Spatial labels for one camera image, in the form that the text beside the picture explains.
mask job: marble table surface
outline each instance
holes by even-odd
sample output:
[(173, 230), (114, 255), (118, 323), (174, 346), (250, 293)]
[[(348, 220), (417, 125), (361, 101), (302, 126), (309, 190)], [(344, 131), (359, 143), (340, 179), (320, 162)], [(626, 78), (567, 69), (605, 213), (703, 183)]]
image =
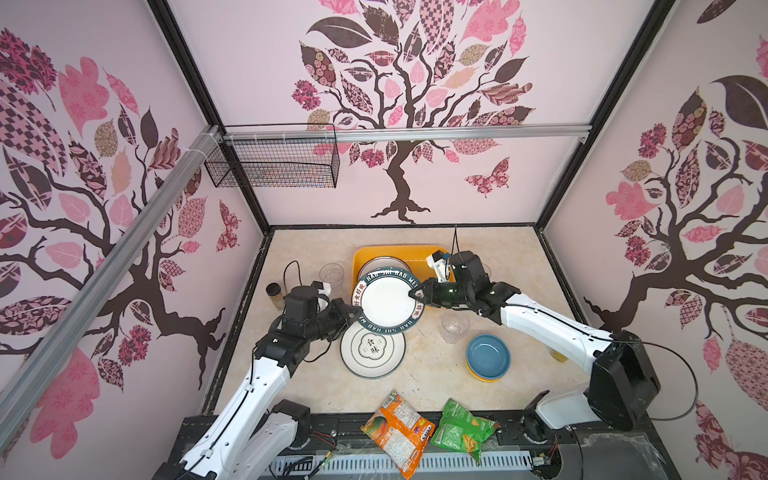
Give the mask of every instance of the marble table surface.
[[(282, 285), (283, 269), (291, 260), (301, 264), (303, 282), (319, 279), (326, 263), (344, 267), (342, 298), (349, 302), (352, 261), (355, 252), (371, 245), (441, 245), (450, 251), (452, 228), (361, 228), (278, 230), (269, 248), (253, 302), (250, 304), (232, 363), (219, 397), (216, 413), (227, 404), (250, 368), (251, 349), (280, 314), (264, 290)], [(520, 288), (531, 298), (571, 316), (571, 310), (531, 227), (467, 227), (458, 229), (463, 250), (471, 250), (490, 267), (491, 279)], [(298, 284), (294, 266), (287, 274), (288, 289)], [(471, 320), (469, 333), (459, 343), (445, 343), (439, 332), (444, 315), (464, 315)], [(475, 379), (465, 360), (472, 337), (492, 333), (507, 344), (512, 355), (508, 373), (498, 382)], [(315, 358), (327, 342), (314, 342), (307, 358)], [(415, 326), (406, 331), (406, 356), (390, 375), (377, 380), (353, 375), (341, 360), (339, 341), (318, 362), (302, 363), (275, 403), (290, 399), (315, 413), (372, 412), (393, 389), (416, 410), (442, 410), (453, 398), (470, 410), (523, 409), (542, 390), (564, 389), (587, 382), (588, 375), (573, 362), (560, 363), (545, 345), (532, 337), (499, 326), (471, 312), (428, 308)]]

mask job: black wire basket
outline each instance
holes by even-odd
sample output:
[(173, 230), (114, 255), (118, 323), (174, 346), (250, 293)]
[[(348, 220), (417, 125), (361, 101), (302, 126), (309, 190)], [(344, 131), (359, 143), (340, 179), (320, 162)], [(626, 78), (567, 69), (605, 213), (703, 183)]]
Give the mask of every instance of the black wire basket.
[[(295, 138), (296, 132), (291, 132), (293, 137), (289, 138), (274, 138), (280, 136), (276, 132), (226, 137), (223, 149), (216, 150), (205, 162), (210, 179), (216, 187), (237, 187), (237, 176), (244, 175), (251, 187), (336, 188), (339, 146), (335, 129), (327, 130), (325, 124), (301, 125), (308, 127), (306, 138)], [(239, 163), (242, 169), (232, 162)]]

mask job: orange tray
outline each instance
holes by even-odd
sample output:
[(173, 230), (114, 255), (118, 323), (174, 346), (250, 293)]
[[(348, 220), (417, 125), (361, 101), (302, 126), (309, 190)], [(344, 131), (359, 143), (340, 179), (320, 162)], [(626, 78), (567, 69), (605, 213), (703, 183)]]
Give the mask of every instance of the orange tray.
[[(363, 247), (355, 252), (355, 259), (352, 263), (352, 288), (357, 285), (357, 273), (363, 265), (377, 257), (395, 257), (402, 260), (411, 269), (411, 273), (416, 278), (427, 280), (435, 276), (435, 271), (427, 264), (427, 257), (435, 251), (440, 250), (445, 253), (445, 249), (439, 245), (381, 245), (377, 247)], [(450, 274), (450, 280), (453, 280), (453, 273)]]

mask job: clear plastic cup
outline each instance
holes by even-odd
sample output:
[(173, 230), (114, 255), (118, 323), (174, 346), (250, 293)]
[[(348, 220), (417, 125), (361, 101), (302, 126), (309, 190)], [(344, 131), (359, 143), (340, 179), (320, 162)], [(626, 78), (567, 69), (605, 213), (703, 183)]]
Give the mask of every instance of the clear plastic cup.
[(463, 315), (448, 314), (442, 317), (440, 336), (445, 343), (458, 343), (469, 331), (469, 319)]
[(328, 263), (320, 269), (320, 281), (331, 284), (331, 300), (340, 297), (344, 287), (344, 268), (338, 263)]

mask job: pink wall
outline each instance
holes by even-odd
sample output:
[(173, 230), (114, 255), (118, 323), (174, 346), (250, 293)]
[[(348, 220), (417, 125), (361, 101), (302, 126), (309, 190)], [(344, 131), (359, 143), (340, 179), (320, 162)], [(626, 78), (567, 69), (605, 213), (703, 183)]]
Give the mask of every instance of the pink wall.
[[(0, 27), (4, 385), (204, 121), (142, 1), (25, 2)], [(199, 412), (259, 242), (240, 192), (196, 176), (0, 476), (149, 478)]]
[[(680, 3), (547, 235), (593, 324), (694, 368), (695, 412), (656, 422), (681, 476), (765, 478), (768, 5), (712, 5)], [(647, 349), (649, 414), (684, 412), (687, 369)]]
[[(412, 0), (396, 11), (395, 2), (360, 0), (172, 3), (225, 123), (342, 129), (467, 125), (486, 113), (506, 117), (501, 124), (588, 123), (651, 4)], [(424, 47), (423, 60), (409, 58), (413, 45)], [(365, 163), (346, 145), (336, 189), (256, 192), (278, 224), (535, 221), (574, 139), (497, 142), (400, 142), (392, 158), (378, 142), (359, 146), (372, 159), (381, 152), (380, 162)], [(417, 148), (432, 159), (409, 156)], [(499, 173), (509, 182), (492, 176), (505, 158)], [(471, 183), (493, 191), (486, 197)]]

